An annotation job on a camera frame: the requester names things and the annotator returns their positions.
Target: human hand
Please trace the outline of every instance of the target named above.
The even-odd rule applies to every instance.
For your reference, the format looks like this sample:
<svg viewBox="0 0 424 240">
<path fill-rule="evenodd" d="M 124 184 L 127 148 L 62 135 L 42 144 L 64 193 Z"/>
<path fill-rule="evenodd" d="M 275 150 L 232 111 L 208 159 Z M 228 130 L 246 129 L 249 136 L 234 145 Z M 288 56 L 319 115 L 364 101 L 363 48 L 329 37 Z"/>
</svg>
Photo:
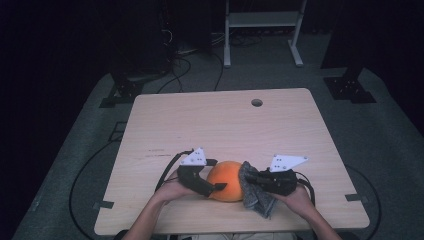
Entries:
<svg viewBox="0 0 424 240">
<path fill-rule="evenodd" d="M 170 202 L 172 200 L 178 199 L 187 195 L 195 195 L 197 194 L 193 190 L 190 190 L 184 187 L 178 181 L 177 171 L 174 171 L 167 180 L 165 180 L 164 184 L 155 192 L 153 198 L 164 202 Z"/>
<path fill-rule="evenodd" d="M 282 196 L 275 193 L 271 194 L 278 200 L 284 202 L 290 210 L 302 218 L 307 218 L 312 213 L 316 213 L 316 208 L 312 204 L 309 194 L 302 184 L 297 184 L 296 189 L 288 196 Z"/>
</svg>

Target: wooden table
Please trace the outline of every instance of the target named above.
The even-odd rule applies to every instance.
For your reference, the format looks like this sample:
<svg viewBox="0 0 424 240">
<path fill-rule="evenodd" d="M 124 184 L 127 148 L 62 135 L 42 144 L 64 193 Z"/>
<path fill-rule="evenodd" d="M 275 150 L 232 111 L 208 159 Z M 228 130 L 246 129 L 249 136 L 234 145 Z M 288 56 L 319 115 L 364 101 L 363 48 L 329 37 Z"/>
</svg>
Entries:
<svg viewBox="0 0 424 240">
<path fill-rule="evenodd" d="M 254 99 L 262 106 L 253 106 Z M 346 200 L 345 195 L 356 190 L 310 92 L 275 89 L 138 96 L 104 196 L 113 207 L 100 209 L 95 232 L 114 235 L 128 229 L 169 161 L 197 147 L 203 147 L 207 158 L 248 161 L 258 170 L 265 170 L 274 154 L 308 156 L 295 170 L 312 182 L 317 208 L 329 223 L 334 228 L 369 224 L 361 202 Z M 202 175 L 209 170 L 206 167 Z M 280 202 L 271 219 L 263 219 L 242 202 L 189 196 L 163 208 L 155 232 L 304 229 L 308 224 Z"/>
</svg>

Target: gray carpet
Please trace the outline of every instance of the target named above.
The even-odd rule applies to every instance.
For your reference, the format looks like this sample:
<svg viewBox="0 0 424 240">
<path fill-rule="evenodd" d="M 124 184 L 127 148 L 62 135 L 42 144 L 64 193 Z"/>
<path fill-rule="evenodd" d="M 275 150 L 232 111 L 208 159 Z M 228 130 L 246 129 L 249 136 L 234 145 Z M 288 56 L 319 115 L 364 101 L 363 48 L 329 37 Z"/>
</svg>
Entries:
<svg viewBox="0 0 424 240">
<path fill-rule="evenodd" d="M 264 37 L 260 44 L 232 48 L 232 67 L 224 69 L 217 90 L 309 89 L 341 158 L 353 167 L 348 172 L 371 220 L 368 228 L 354 230 L 354 234 L 366 239 L 379 224 L 373 239 L 423 239 L 423 137 L 391 98 L 382 80 L 366 69 L 359 81 L 377 103 L 352 104 L 332 99 L 323 77 L 340 76 L 344 69 L 320 69 L 329 35 L 299 37 L 303 68 L 294 65 L 286 40 Z M 222 47 L 214 51 L 222 58 Z M 184 59 L 191 68 L 180 78 L 182 91 L 213 91 L 221 72 L 218 58 L 199 52 Z M 188 64 L 176 60 L 174 69 L 177 75 L 181 74 Z M 143 94 L 156 93 L 173 77 L 169 74 L 147 83 Z M 97 203 L 103 198 L 119 149 L 119 142 L 109 142 L 109 138 L 116 124 L 127 121 L 131 111 L 131 104 L 99 108 L 112 86 L 111 77 L 106 75 L 93 89 L 14 239 L 86 239 L 72 221 L 68 199 L 74 179 L 87 161 L 72 195 L 75 220 L 91 238 L 111 239 L 96 236 L 93 227 Z M 179 91 L 180 86 L 174 81 L 161 93 Z M 125 124 L 117 126 L 112 138 L 119 137 L 125 128 Z M 375 187 L 378 198 L 362 175 Z M 381 211 L 377 199 L 381 200 Z M 310 232 L 298 234 L 312 239 Z"/>
</svg>

